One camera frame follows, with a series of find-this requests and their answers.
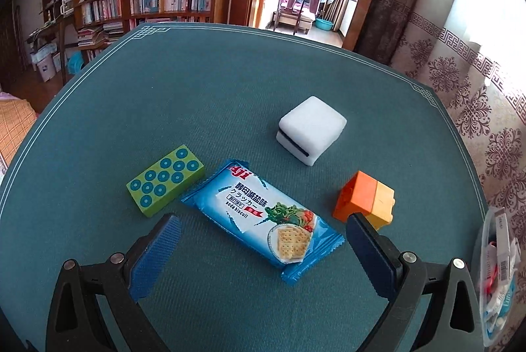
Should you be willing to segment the clear plastic bowl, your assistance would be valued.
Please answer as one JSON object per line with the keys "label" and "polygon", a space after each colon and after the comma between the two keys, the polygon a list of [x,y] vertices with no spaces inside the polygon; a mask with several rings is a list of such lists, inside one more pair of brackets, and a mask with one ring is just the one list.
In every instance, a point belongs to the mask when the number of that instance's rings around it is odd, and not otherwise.
{"label": "clear plastic bowl", "polygon": [[[493,277],[495,279],[495,283],[493,285],[493,292],[491,295],[485,295],[482,287],[482,283],[484,279],[481,277],[481,260],[482,260],[482,253],[484,252],[484,249],[487,244],[491,242],[495,242],[497,246],[497,239],[496,239],[496,228],[495,228],[495,213],[498,210],[505,210],[503,208],[499,209],[496,207],[489,208],[488,212],[486,213],[483,225],[478,233],[477,240],[474,245],[473,249],[473,255],[472,255],[472,281],[475,288],[475,292],[478,295],[478,302],[479,302],[479,311],[480,311],[480,317],[481,317],[481,332],[482,332],[482,341],[484,347],[488,348],[493,346],[497,339],[500,337],[500,335],[503,333],[504,328],[506,327],[507,319],[511,313],[511,309],[506,317],[492,317],[489,318],[487,314],[487,308],[488,304],[492,298],[492,296],[498,291],[498,289],[502,289],[505,287],[505,285],[501,285],[498,283],[498,272],[495,273],[495,276]],[[510,282],[512,278],[515,278],[516,283],[516,272],[519,268],[519,265],[521,263],[521,251],[520,251],[520,245],[517,240],[517,238],[513,235],[512,230],[509,226],[509,234],[510,234],[510,243],[511,243],[511,257],[510,257]]]}

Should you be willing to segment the teal knitted cloth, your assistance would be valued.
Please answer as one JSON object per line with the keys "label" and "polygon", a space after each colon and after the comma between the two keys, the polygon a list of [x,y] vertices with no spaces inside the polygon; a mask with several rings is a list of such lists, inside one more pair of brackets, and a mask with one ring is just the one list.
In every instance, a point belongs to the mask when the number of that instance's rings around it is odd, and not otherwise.
{"label": "teal knitted cloth", "polygon": [[498,289],[498,291],[492,296],[487,308],[489,318],[507,316],[512,307],[515,285],[515,278],[513,277],[508,285],[502,289]]}

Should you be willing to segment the red snack packet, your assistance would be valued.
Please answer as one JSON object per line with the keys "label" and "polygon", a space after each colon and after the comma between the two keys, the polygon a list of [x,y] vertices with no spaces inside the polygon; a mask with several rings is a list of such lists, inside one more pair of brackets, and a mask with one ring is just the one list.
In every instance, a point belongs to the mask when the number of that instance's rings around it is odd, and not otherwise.
{"label": "red snack packet", "polygon": [[482,287],[483,287],[483,291],[484,291],[485,295],[491,295],[492,294],[494,283],[495,283],[495,279],[494,278],[486,278],[483,281]]}

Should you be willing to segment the white medicine box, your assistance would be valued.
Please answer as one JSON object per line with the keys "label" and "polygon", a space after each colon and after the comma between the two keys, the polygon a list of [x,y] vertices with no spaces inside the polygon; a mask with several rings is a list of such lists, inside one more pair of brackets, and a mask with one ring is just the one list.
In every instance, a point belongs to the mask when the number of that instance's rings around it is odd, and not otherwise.
{"label": "white medicine box", "polygon": [[497,239],[497,271],[498,283],[506,285],[510,282],[511,243],[507,216],[505,210],[495,213],[495,228]]}

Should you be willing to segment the patterned curtain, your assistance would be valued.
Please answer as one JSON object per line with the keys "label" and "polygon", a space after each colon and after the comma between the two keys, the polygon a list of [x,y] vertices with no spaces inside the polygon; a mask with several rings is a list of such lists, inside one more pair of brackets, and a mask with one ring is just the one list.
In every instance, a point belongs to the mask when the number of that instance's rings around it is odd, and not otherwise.
{"label": "patterned curtain", "polygon": [[525,0],[373,0],[355,47],[431,87],[487,202],[525,219]]}

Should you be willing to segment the blue plastic basin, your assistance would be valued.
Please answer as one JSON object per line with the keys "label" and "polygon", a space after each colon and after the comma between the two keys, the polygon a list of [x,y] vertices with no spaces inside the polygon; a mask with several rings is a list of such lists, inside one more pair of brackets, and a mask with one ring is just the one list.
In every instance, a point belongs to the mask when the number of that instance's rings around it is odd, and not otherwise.
{"label": "blue plastic basin", "polygon": [[314,22],[314,26],[323,31],[330,31],[333,29],[333,23],[323,18],[317,18]]}

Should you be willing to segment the small wooden side shelf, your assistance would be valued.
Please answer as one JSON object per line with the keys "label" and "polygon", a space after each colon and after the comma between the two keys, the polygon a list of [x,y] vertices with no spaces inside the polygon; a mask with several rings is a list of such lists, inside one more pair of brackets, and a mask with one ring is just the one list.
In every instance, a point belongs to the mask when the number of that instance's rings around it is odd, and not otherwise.
{"label": "small wooden side shelf", "polygon": [[38,0],[39,14],[43,25],[35,29],[26,39],[31,48],[30,54],[35,56],[40,48],[54,41],[57,45],[60,75],[62,84],[67,82],[66,43],[65,32],[68,25],[75,24],[73,0]]}

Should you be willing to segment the orange checked bed cover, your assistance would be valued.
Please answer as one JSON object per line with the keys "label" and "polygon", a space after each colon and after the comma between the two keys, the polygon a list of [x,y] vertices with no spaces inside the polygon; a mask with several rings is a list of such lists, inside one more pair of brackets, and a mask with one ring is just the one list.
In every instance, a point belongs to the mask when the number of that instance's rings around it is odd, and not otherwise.
{"label": "orange checked bed cover", "polygon": [[0,103],[0,151],[9,166],[37,115],[27,100],[4,99]]}

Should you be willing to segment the small white eraser case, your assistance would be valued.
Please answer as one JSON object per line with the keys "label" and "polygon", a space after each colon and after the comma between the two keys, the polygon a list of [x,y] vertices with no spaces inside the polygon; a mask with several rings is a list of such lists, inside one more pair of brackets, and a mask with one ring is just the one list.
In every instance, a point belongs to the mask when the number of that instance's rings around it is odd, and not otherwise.
{"label": "small white eraser case", "polygon": [[277,142],[307,166],[336,141],[347,120],[321,99],[311,96],[278,122]]}

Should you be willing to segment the blue cracker packet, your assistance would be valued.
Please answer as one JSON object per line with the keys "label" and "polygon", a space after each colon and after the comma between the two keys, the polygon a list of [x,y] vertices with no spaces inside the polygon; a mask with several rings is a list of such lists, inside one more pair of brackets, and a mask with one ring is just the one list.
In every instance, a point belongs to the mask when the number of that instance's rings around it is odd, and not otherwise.
{"label": "blue cracker packet", "polygon": [[342,234],[245,161],[226,161],[181,201],[279,268],[288,284],[344,243]]}

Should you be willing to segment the white blue plastic packet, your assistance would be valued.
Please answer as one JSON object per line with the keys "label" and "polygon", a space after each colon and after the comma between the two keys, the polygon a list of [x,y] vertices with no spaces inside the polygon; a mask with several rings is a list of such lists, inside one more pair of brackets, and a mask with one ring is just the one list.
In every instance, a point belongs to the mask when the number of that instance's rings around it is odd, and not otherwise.
{"label": "white blue plastic packet", "polygon": [[497,272],[497,246],[495,242],[486,245],[481,255],[481,277],[484,280],[492,279]]}

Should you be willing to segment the green dotted block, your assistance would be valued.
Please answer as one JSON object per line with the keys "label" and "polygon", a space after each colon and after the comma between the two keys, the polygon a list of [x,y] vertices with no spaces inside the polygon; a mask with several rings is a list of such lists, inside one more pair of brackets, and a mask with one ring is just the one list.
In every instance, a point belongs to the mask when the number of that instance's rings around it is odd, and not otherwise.
{"label": "green dotted block", "polygon": [[151,218],[204,178],[205,167],[185,145],[164,155],[127,183],[141,213]]}

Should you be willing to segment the orange yellow toy brick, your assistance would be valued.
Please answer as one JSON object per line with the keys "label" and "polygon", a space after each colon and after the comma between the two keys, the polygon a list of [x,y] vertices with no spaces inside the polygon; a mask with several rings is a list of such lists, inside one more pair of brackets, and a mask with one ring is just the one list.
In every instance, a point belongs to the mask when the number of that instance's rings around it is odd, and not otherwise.
{"label": "orange yellow toy brick", "polygon": [[359,170],[342,187],[332,216],[345,223],[351,214],[360,213],[379,230],[392,223],[394,205],[394,190]]}

